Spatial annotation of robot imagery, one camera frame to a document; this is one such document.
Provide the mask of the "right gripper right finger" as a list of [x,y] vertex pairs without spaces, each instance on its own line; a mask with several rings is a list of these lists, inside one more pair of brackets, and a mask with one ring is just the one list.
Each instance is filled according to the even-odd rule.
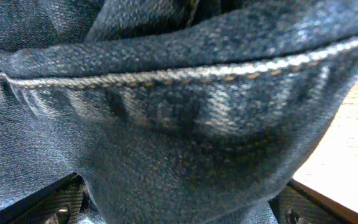
[[358,213],[291,180],[269,205],[279,223],[358,224]]

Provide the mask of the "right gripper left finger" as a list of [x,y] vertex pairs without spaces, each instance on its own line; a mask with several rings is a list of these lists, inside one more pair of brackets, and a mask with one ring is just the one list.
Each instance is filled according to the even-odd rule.
[[0,210],[0,224],[78,223],[88,205],[85,183],[73,173]]

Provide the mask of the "blue denim jeans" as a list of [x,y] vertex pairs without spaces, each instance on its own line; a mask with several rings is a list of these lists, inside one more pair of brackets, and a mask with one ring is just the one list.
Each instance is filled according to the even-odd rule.
[[0,1],[0,210],[76,173],[90,223],[275,223],[358,79],[358,1]]

